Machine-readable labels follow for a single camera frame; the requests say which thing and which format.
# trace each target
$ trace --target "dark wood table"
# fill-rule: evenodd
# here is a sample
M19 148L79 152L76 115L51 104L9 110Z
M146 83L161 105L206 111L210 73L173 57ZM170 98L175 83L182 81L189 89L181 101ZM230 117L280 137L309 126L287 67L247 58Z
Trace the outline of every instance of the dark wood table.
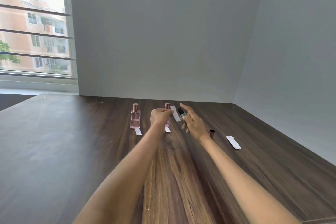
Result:
M130 129L133 103L139 103L144 134L151 110L165 101L42 94L1 111L0 223L71 223L141 139ZM300 221L333 220L335 166L236 105L185 104L216 130L214 141ZM134 223L248 223L209 155L180 127L172 120L171 133L161 139Z

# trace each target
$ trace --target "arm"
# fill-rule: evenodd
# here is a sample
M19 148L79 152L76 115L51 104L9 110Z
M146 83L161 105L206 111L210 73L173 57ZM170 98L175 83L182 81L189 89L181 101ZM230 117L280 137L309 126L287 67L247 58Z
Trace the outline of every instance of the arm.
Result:
M251 224L300 224L279 201L222 151L209 137L202 119L191 107L183 104L181 107L188 111L188 115L183 117L188 125L187 133L191 133L211 156Z
M73 224L130 223L170 109L154 109L151 127L140 142L107 176Z

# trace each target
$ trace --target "hand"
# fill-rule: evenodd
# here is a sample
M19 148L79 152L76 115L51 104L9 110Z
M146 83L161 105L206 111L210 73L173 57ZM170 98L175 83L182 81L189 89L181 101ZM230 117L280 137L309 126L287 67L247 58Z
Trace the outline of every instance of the hand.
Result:
M202 119L195 114L194 110L184 104L180 104L180 106L188 112L186 116L183 116L183 120L188 125L187 133L190 132L191 135L200 143L210 138Z
M150 117L150 125L153 124L162 124L165 125L168 121L168 117L173 115L172 109L154 109Z

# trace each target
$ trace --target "pink perfume bottle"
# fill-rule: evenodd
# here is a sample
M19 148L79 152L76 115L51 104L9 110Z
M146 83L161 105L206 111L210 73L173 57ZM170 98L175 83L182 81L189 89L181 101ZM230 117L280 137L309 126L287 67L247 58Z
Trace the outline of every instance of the pink perfume bottle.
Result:
M165 108L169 109L170 108L170 103L166 103L165 104ZM170 116L168 117L168 120L167 120L167 123L166 123L166 127L169 127L169 124L170 124Z
M133 111L131 111L131 128L140 128L140 111L138 104L133 104Z

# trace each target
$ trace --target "forearm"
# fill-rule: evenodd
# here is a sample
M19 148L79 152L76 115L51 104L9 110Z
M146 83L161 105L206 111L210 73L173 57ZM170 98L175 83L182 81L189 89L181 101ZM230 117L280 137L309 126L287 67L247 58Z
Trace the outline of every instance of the forearm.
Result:
M164 124L154 124L107 176L74 224L129 223L146 180Z
M300 222L209 138L202 141L251 224Z

